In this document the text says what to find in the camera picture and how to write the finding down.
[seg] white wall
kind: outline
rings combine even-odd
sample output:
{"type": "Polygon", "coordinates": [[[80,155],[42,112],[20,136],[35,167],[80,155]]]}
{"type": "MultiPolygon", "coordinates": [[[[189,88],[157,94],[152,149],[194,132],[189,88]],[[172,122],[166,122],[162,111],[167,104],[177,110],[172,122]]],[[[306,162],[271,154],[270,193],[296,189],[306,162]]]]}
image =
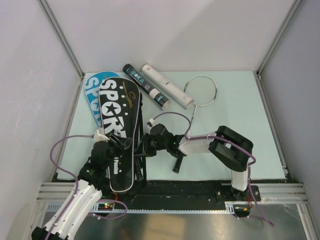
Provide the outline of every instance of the white wall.
{"type": "Polygon", "coordinates": [[[305,1],[262,74],[294,178],[320,225],[320,1],[305,1]]]}
{"type": "Polygon", "coordinates": [[[0,1],[0,53],[0,239],[20,240],[79,78],[36,0],[0,1]]]}
{"type": "Polygon", "coordinates": [[[294,0],[48,0],[85,72],[257,70],[294,0]]]}

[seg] cylindrical tube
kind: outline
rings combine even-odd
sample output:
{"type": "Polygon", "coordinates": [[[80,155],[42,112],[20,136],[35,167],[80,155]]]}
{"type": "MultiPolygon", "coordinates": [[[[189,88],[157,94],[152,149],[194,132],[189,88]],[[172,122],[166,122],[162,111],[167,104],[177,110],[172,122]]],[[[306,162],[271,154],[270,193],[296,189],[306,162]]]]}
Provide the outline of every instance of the cylindrical tube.
{"type": "Polygon", "coordinates": [[[153,100],[155,100],[162,108],[167,109],[170,106],[170,100],[161,93],[149,80],[142,76],[131,64],[126,64],[123,71],[136,84],[138,84],[143,91],[145,91],[153,100]]]}
{"type": "Polygon", "coordinates": [[[190,108],[194,104],[194,99],[188,96],[184,91],[179,89],[172,82],[167,80],[160,72],[155,70],[152,66],[146,64],[142,68],[142,73],[155,82],[160,88],[171,95],[178,103],[184,106],[186,109],[190,108]]]}

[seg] black shuttlecock tube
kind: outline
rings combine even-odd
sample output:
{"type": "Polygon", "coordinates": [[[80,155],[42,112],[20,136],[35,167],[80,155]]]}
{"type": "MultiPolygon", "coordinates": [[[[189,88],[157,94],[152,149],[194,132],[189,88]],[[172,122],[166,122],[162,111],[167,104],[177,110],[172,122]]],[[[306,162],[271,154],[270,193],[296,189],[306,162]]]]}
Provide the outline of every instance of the black shuttlecock tube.
{"type": "Polygon", "coordinates": [[[160,92],[146,77],[140,74],[131,64],[126,64],[123,71],[127,74],[142,90],[155,100],[162,110],[170,106],[170,100],[160,92]]]}

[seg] white shuttlecock tube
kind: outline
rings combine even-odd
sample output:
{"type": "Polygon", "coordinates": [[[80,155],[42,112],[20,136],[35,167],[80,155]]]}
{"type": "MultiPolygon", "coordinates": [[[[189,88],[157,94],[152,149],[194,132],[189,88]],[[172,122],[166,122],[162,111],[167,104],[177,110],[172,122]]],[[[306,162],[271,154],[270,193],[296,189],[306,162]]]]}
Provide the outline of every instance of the white shuttlecock tube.
{"type": "Polygon", "coordinates": [[[170,82],[160,72],[155,70],[149,64],[146,64],[142,68],[142,73],[151,81],[156,83],[160,88],[171,95],[178,103],[184,106],[186,109],[190,108],[194,104],[194,99],[188,96],[184,91],[170,82]]]}

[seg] gold signature logo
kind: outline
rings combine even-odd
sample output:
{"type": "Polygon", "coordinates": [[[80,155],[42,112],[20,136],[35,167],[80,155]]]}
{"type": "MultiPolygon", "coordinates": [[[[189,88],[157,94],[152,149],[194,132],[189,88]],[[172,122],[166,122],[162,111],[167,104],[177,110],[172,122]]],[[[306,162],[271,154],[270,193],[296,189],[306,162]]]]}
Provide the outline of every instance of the gold signature logo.
{"type": "Polygon", "coordinates": [[[123,89],[125,91],[125,99],[128,101],[129,107],[130,107],[130,116],[131,116],[131,109],[133,108],[134,104],[132,103],[132,99],[136,99],[136,95],[134,92],[130,91],[128,94],[126,84],[122,82],[123,89]]]}

